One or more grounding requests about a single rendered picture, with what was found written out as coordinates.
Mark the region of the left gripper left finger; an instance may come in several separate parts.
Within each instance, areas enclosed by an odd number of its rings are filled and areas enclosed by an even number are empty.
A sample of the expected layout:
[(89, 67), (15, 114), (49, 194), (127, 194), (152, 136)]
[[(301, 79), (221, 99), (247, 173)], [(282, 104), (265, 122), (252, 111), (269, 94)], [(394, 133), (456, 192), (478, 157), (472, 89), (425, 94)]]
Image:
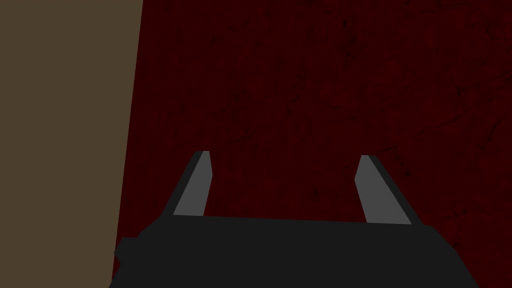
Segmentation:
[(209, 196), (213, 170), (209, 151), (193, 153), (161, 216), (202, 217)]

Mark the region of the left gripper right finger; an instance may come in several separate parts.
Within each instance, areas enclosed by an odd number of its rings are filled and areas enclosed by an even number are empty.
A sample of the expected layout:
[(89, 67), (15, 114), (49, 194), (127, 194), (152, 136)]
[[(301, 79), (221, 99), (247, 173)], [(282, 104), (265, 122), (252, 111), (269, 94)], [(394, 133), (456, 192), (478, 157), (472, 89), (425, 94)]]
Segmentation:
[(354, 182), (368, 223), (423, 224), (376, 155), (360, 157)]

